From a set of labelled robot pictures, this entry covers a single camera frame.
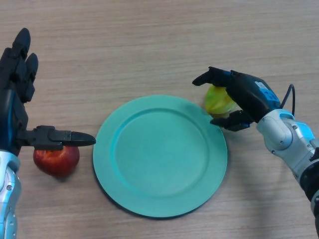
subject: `plate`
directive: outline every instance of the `plate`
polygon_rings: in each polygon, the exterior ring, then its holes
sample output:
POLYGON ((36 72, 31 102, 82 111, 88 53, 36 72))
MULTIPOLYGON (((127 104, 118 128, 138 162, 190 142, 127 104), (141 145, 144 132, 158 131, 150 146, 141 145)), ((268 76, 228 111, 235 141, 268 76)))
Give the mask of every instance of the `plate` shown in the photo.
POLYGON ((93 167, 103 191, 146 217, 170 218, 203 205, 227 168, 221 129, 200 106, 175 96, 137 98, 102 124, 93 167))

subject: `blue sticker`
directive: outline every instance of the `blue sticker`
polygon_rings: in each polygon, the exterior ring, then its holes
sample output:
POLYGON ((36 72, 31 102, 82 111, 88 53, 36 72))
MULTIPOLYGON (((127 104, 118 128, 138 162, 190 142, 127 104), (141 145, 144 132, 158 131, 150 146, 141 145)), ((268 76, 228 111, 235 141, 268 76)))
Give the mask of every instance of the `blue sticker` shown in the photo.
POLYGON ((274 92, 272 92, 268 89, 264 89, 264 88, 259 88, 259 90, 264 94, 264 96, 267 98, 267 100, 276 101, 276 102, 280 103, 278 97, 274 94, 274 92))

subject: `robotic arm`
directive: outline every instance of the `robotic arm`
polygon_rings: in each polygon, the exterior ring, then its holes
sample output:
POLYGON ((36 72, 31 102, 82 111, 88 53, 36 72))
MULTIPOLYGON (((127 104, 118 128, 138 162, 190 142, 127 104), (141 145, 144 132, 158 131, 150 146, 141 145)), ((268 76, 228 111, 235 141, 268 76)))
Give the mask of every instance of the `robotic arm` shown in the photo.
POLYGON ((214 118, 211 124, 239 131, 257 123, 266 148, 283 159, 310 201, 319 237, 319 140, 307 124, 295 119, 294 86, 290 85, 280 103, 265 81, 244 73, 209 67, 208 72, 192 83, 225 87, 229 97, 242 109, 228 118, 214 118), (290 90, 293 90, 292 112, 283 109, 290 90))
POLYGON ((0 59, 0 239, 16 238, 14 211, 21 193, 17 176, 21 147, 62 150, 64 145, 95 144, 95 138, 89 134, 60 131, 53 126, 41 125, 27 130, 28 115, 24 104, 32 99, 38 68, 34 53, 27 58, 30 42, 28 29, 22 29, 12 48, 6 48, 0 59))

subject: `cable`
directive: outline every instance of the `cable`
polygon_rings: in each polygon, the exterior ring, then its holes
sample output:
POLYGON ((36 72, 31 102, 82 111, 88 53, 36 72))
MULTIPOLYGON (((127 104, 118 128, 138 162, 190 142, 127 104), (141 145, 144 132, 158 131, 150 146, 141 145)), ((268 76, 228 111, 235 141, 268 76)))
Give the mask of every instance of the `cable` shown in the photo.
POLYGON ((286 101, 287 101, 287 99, 288 99, 288 97, 289 97, 289 94, 290 94, 290 91, 291 91, 291 90, 293 91, 293 109, 292 109, 292 114, 293 114, 293 116, 295 116, 296 93, 295 93, 295 87, 294 87, 293 84, 290 84, 290 85, 289 85, 288 90, 287 90, 287 93, 286 93, 286 95, 285 95, 285 97, 284 97, 284 99, 283 99, 283 101, 282 101, 282 103, 281 103, 281 105, 280 105, 280 108, 282 109, 282 108, 284 107, 284 105, 285 105, 285 103, 286 103, 286 101))

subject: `red apple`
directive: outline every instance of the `red apple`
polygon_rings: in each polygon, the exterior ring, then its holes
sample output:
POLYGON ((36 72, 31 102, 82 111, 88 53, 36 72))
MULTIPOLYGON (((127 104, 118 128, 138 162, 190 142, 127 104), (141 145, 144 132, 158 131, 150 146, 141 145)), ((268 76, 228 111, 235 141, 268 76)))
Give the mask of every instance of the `red apple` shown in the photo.
POLYGON ((34 150, 33 161, 44 173, 54 177, 69 176, 80 159, 78 147, 64 146, 61 151, 34 150))

